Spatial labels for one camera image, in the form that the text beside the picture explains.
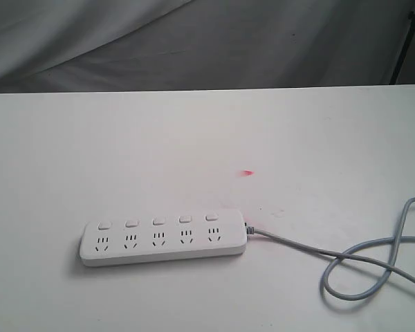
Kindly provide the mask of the white five-outlet power strip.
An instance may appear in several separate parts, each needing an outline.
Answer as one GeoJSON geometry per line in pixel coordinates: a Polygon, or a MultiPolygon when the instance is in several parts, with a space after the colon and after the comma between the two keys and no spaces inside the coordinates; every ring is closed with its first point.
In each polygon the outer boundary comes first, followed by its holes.
{"type": "Polygon", "coordinates": [[[239,210],[192,210],[91,221],[79,254],[88,267],[118,266],[240,255],[246,244],[239,210]]]}

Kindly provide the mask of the grey backdrop cloth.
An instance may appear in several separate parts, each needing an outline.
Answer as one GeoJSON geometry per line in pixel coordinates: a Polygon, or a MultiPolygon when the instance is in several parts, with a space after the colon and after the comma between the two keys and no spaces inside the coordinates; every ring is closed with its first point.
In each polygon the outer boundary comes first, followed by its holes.
{"type": "Polygon", "coordinates": [[[389,84],[415,1],[0,1],[0,93],[389,84]]]}

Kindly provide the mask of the black tripod stand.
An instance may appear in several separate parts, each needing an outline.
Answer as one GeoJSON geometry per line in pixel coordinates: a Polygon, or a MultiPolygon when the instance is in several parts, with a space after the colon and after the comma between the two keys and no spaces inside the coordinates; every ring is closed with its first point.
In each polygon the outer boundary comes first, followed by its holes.
{"type": "Polygon", "coordinates": [[[405,40],[403,42],[402,48],[398,54],[395,67],[392,71],[392,74],[389,80],[389,85],[395,85],[397,83],[398,77],[400,75],[401,69],[405,61],[405,58],[407,56],[407,52],[409,50],[409,47],[415,35],[415,10],[411,10],[407,18],[409,20],[409,29],[405,36],[405,40]]]}

